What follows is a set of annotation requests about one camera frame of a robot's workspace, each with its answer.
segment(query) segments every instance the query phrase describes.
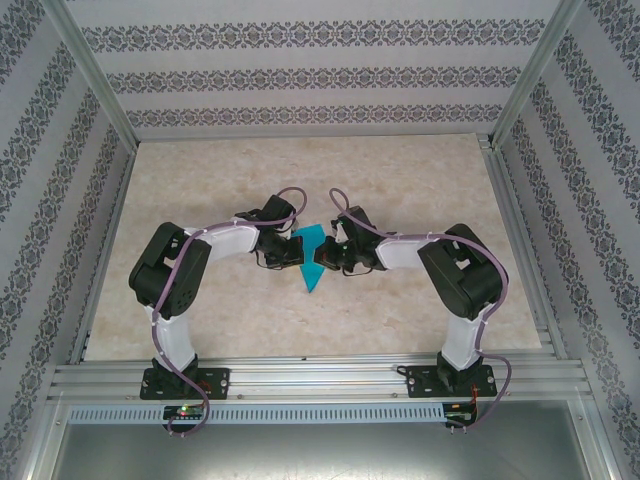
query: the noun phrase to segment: floor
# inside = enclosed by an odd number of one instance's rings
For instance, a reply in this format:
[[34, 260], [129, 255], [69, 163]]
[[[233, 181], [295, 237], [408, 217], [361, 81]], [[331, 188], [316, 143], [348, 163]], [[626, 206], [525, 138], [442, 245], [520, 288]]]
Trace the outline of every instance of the floor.
[[[85, 359], [154, 355], [127, 279], [159, 224], [225, 221], [289, 185], [309, 195], [300, 226], [320, 223], [327, 233], [337, 216], [327, 195], [334, 186], [383, 230], [468, 224], [510, 276], [483, 346], [540, 346], [474, 135], [242, 139], [140, 145]], [[437, 352], [448, 316], [424, 271], [326, 271], [309, 294], [298, 268], [260, 269], [249, 254], [212, 265], [189, 314], [202, 358]]]

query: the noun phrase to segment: wire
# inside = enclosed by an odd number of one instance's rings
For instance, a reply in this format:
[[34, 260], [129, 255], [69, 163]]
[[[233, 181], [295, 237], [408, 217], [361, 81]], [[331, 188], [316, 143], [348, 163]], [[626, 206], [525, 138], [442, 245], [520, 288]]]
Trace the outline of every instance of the wire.
[[[162, 309], [164, 302], [167, 300], [167, 297], [169, 296], [171, 287], [173, 285], [173, 281], [175, 280], [176, 275], [178, 274], [178, 269], [180, 268], [180, 264], [182, 263], [184, 256], [186, 255], [187, 250], [189, 249], [189, 246], [196, 240], [196, 238], [208, 232], [209, 230], [213, 230], [215, 228], [234, 227], [234, 226], [273, 226], [273, 225], [280, 225], [282, 223], [286, 223], [289, 220], [291, 221], [295, 220], [296, 217], [298, 217], [298, 215], [300, 215], [307, 206], [307, 192], [305, 192], [300, 187], [287, 187], [280, 190], [277, 193], [277, 195], [281, 196], [283, 193], [290, 192], [290, 191], [296, 191], [302, 194], [302, 205], [300, 206], [300, 209], [297, 212], [294, 212], [292, 215], [288, 216], [287, 218], [280, 219], [280, 220], [264, 221], [264, 222], [259, 222], [259, 221], [254, 222], [254, 221], [245, 221], [245, 220], [222, 222], [222, 223], [210, 225], [206, 228], [198, 230], [194, 232], [191, 236], [189, 236], [189, 238], [187, 238], [187, 241], [184, 242], [184, 245], [182, 245], [182, 248], [180, 249], [180, 253], [178, 253], [178, 256], [176, 257], [176, 260], [173, 264], [173, 267], [171, 268], [171, 273], [169, 274], [167, 283], [162, 289], [160, 298], [158, 298], [158, 302], [153, 308], [153, 312], [151, 313], [151, 338], [153, 339], [153, 344], [156, 347], [156, 350], [158, 351], [158, 355], [160, 359], [162, 359], [165, 366], [167, 366], [169, 370], [171, 370], [181, 380], [183, 380], [185, 383], [191, 386], [196, 392], [198, 392], [198, 394], [202, 397], [202, 400], [204, 403], [205, 413], [202, 415], [202, 419], [200, 420], [200, 423], [197, 423], [196, 425], [193, 426], [193, 428], [191, 428], [186, 432], [179, 433], [180, 437], [182, 438], [187, 437], [189, 435], [193, 435], [205, 425], [205, 423], [207, 422], [207, 419], [209, 418], [209, 414], [211, 412], [211, 404], [209, 403], [209, 397], [207, 396], [206, 392], [202, 388], [200, 388], [200, 386], [197, 383], [195, 383], [193, 380], [191, 380], [189, 377], [183, 374], [173, 363], [171, 363], [171, 360], [169, 360], [169, 357], [167, 357], [166, 354], [164, 353], [164, 350], [162, 349], [162, 345], [160, 345], [160, 339], [158, 337], [158, 318], [160, 317], [160, 310]], [[169, 432], [169, 435], [172, 435], [172, 436], [177, 433], [171, 428], [171, 425], [173, 424], [173, 421], [176, 418], [177, 417], [175, 416], [171, 417], [169, 419], [169, 422], [167, 423], [167, 431]]]
[[[339, 194], [342, 197], [342, 199], [346, 204], [346, 207], [343, 207], [342, 205], [340, 205], [338, 200], [336, 200], [336, 197], [334, 195], [335, 193]], [[484, 321], [480, 322], [480, 327], [478, 327], [478, 333], [474, 341], [474, 348], [476, 350], [476, 353], [483, 358], [486, 358], [489, 360], [500, 360], [501, 362], [504, 362], [504, 364], [507, 367], [507, 377], [505, 378], [504, 384], [502, 385], [502, 388], [498, 392], [498, 395], [496, 395], [496, 398], [491, 403], [491, 406], [487, 409], [484, 415], [482, 415], [482, 417], [480, 417], [473, 425], [469, 427], [469, 429], [476, 428], [478, 425], [482, 424], [482, 422], [484, 422], [485, 419], [493, 412], [493, 410], [496, 408], [496, 406], [498, 405], [502, 397], [506, 394], [507, 388], [509, 387], [509, 383], [511, 382], [511, 374], [513, 373], [511, 363], [506, 357], [495, 354], [495, 353], [484, 353], [480, 348], [480, 341], [482, 340], [482, 335], [484, 334], [484, 330], [486, 328], [489, 317], [493, 315], [496, 312], [496, 310], [498, 310], [498, 308], [500, 308], [500, 306], [504, 303], [504, 300], [507, 296], [507, 291], [509, 289], [509, 279], [507, 277], [507, 272], [504, 266], [502, 266], [502, 264], [498, 261], [498, 259], [485, 247], [464, 237], [458, 237], [457, 235], [449, 235], [446, 233], [427, 233], [427, 234], [421, 234], [421, 235], [402, 235], [399, 233], [393, 234], [393, 233], [383, 232], [381, 230], [378, 230], [377, 228], [372, 227], [371, 225], [367, 225], [366, 223], [357, 219], [347, 211], [347, 209], [349, 208], [349, 197], [347, 197], [347, 194], [344, 193], [339, 188], [330, 189], [329, 198], [331, 198], [331, 201], [333, 202], [333, 204], [336, 206], [336, 208], [340, 211], [342, 215], [344, 215], [345, 217], [347, 217], [349, 220], [356, 223], [357, 225], [360, 225], [362, 228], [369, 230], [371, 233], [375, 233], [376, 235], [379, 235], [383, 238], [396, 238], [398, 240], [451, 240], [453, 242], [462, 243], [482, 253], [493, 264], [493, 266], [496, 267], [496, 270], [498, 270], [498, 274], [500, 275], [500, 280], [502, 282], [502, 291], [500, 292], [500, 297], [498, 298], [496, 303], [494, 303], [493, 306], [489, 310], [487, 310], [487, 313], [485, 314], [485, 317], [484, 317]]]
[[347, 274], [347, 271], [344, 269], [344, 267], [342, 267], [342, 274], [345, 277], [361, 277], [362, 275], [369, 275], [371, 272], [373, 272], [373, 268], [370, 268], [366, 272], [362, 272], [362, 273], [350, 273], [350, 274]]

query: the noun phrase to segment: black servo bracket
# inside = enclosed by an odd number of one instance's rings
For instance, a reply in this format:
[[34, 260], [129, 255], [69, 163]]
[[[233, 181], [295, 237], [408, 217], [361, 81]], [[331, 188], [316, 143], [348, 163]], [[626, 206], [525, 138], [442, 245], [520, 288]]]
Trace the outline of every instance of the black servo bracket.
[[[182, 372], [207, 394], [209, 400], [226, 400], [231, 370], [228, 368], [198, 367], [197, 358]], [[142, 376], [141, 400], [199, 400], [200, 394], [153, 359], [153, 368]]]
[[396, 371], [406, 379], [409, 398], [472, 397], [474, 386], [477, 397], [495, 397], [498, 394], [490, 365], [480, 365], [474, 375], [453, 388], [442, 382], [436, 365], [399, 366]]

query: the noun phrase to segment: patterned wallpaper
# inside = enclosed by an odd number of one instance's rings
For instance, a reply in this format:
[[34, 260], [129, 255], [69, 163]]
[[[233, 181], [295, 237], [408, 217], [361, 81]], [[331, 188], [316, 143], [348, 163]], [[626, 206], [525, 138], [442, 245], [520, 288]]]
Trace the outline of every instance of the patterned wallpaper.
[[503, 146], [623, 478], [640, 478], [639, 28], [629, 0], [585, 2]]
[[143, 140], [489, 133], [556, 5], [68, 2]]
[[0, 479], [65, 363], [131, 161], [41, 5], [0, 7]]

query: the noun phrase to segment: purple cable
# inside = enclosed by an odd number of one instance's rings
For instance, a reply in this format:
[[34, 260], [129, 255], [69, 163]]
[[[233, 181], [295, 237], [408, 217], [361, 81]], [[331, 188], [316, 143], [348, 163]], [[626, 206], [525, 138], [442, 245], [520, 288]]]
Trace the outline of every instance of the purple cable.
[[[346, 207], [342, 207], [342, 205], [340, 205], [338, 203], [338, 201], [336, 200], [336, 197], [334, 196], [334, 193], [339, 194], [344, 199]], [[425, 234], [422, 234], [422, 235], [400, 235], [400, 234], [391, 234], [391, 233], [387, 233], [387, 232], [382, 232], [382, 231], [372, 227], [371, 225], [367, 225], [366, 223], [362, 222], [361, 220], [358, 220], [357, 218], [355, 218], [353, 215], [351, 215], [349, 212], [346, 211], [346, 209], [349, 208], [349, 198], [339, 188], [332, 188], [331, 190], [329, 190], [329, 197], [331, 198], [331, 201], [338, 208], [338, 210], [340, 211], [340, 213], [342, 215], [347, 217], [349, 220], [351, 220], [355, 224], [361, 226], [362, 228], [364, 228], [366, 230], [369, 230], [372, 233], [375, 233], [376, 235], [380, 235], [381, 237], [384, 237], [384, 238], [398, 238], [398, 239], [405, 239], [405, 240], [432, 240], [432, 239], [435, 239], [435, 240], [451, 240], [451, 241], [454, 241], [454, 242], [462, 243], [462, 244], [467, 245], [467, 246], [473, 248], [474, 250], [482, 253], [496, 267], [496, 270], [498, 270], [498, 274], [500, 275], [500, 280], [502, 281], [502, 292], [500, 292], [500, 297], [498, 298], [496, 303], [494, 303], [493, 306], [485, 314], [484, 321], [480, 322], [480, 327], [478, 327], [478, 334], [476, 335], [476, 338], [475, 338], [475, 341], [474, 341], [474, 348], [475, 348], [476, 352], [478, 353], [478, 355], [480, 355], [481, 357], [488, 358], [488, 359], [493, 359], [493, 360], [500, 360], [500, 361], [504, 362], [504, 364], [507, 367], [507, 377], [505, 378], [504, 385], [502, 386], [502, 389], [500, 389], [500, 392], [498, 392], [498, 395], [496, 395], [495, 400], [493, 401], [491, 406], [487, 409], [485, 414], [482, 417], [480, 417], [475, 423], [473, 423], [471, 426], [469, 426], [469, 430], [471, 430], [473, 428], [476, 428], [478, 425], [480, 425], [482, 422], [484, 422], [484, 420], [491, 414], [491, 412], [493, 412], [493, 410], [496, 408], [496, 406], [498, 405], [498, 403], [500, 402], [502, 397], [506, 394], [507, 388], [509, 387], [509, 382], [511, 382], [512, 368], [511, 368], [511, 363], [509, 362], [509, 360], [506, 357], [503, 357], [502, 355], [498, 355], [498, 354], [495, 354], [495, 353], [484, 353], [480, 349], [480, 341], [482, 340], [482, 335], [484, 334], [484, 329], [485, 329], [485, 327], [487, 325], [487, 321], [489, 320], [489, 317], [491, 315], [493, 315], [496, 312], [496, 310], [498, 310], [498, 308], [500, 308], [500, 305], [502, 305], [504, 303], [504, 300], [507, 297], [507, 290], [509, 288], [509, 280], [507, 278], [507, 274], [506, 274], [506, 271], [505, 271], [504, 267], [502, 266], [502, 264], [498, 261], [498, 259], [489, 250], [487, 250], [482, 245], [477, 244], [476, 242], [473, 242], [473, 241], [468, 240], [468, 239], [463, 238], [463, 237], [458, 237], [456, 235], [448, 235], [446, 233], [428, 233], [426, 235]]]
[[[182, 263], [182, 260], [184, 259], [185, 254], [187, 253], [187, 249], [189, 248], [189, 245], [191, 245], [191, 243], [196, 238], [208, 232], [209, 230], [213, 230], [214, 228], [232, 227], [236, 225], [273, 226], [273, 225], [281, 225], [281, 224], [287, 223], [288, 221], [293, 221], [306, 208], [307, 193], [302, 188], [299, 188], [299, 187], [287, 187], [280, 190], [277, 193], [277, 195], [281, 196], [283, 193], [290, 192], [290, 191], [296, 191], [302, 194], [302, 206], [297, 212], [293, 213], [287, 218], [283, 218], [281, 220], [271, 220], [268, 222], [250, 222], [245, 220], [222, 222], [215, 225], [210, 225], [206, 228], [203, 228], [202, 230], [198, 230], [197, 232], [194, 232], [189, 238], [187, 238], [187, 241], [184, 242], [184, 245], [180, 249], [180, 253], [176, 257], [176, 261], [173, 264], [173, 268], [171, 269], [171, 273], [169, 274], [167, 283], [165, 284], [162, 290], [162, 293], [160, 294], [160, 298], [158, 299], [158, 302], [156, 303], [156, 306], [153, 309], [153, 312], [151, 314], [151, 338], [153, 339], [153, 344], [155, 345], [156, 350], [158, 351], [158, 355], [164, 361], [165, 365], [169, 367], [169, 370], [175, 373], [184, 382], [190, 385], [196, 392], [198, 392], [198, 394], [202, 397], [204, 407], [205, 407], [205, 413], [202, 416], [202, 420], [200, 420], [200, 423], [196, 424], [191, 430], [180, 433], [180, 437], [182, 438], [196, 433], [205, 425], [205, 423], [207, 422], [207, 419], [209, 418], [209, 412], [211, 411], [211, 404], [209, 403], [209, 397], [207, 397], [206, 392], [202, 388], [200, 388], [200, 386], [197, 383], [195, 383], [189, 377], [184, 375], [173, 363], [171, 363], [171, 360], [169, 360], [169, 358], [164, 354], [164, 351], [162, 350], [162, 346], [160, 345], [160, 340], [158, 338], [158, 317], [160, 316], [160, 309], [164, 305], [164, 302], [167, 300], [167, 297], [169, 296], [169, 292], [171, 291], [171, 287], [173, 286], [173, 281], [175, 280], [176, 275], [178, 274], [178, 269], [180, 268], [180, 264]], [[173, 424], [173, 421], [175, 419], [176, 417], [171, 417], [169, 419], [169, 422], [167, 423], [167, 430], [169, 431], [169, 435], [173, 435], [175, 433], [171, 429], [171, 425]]]

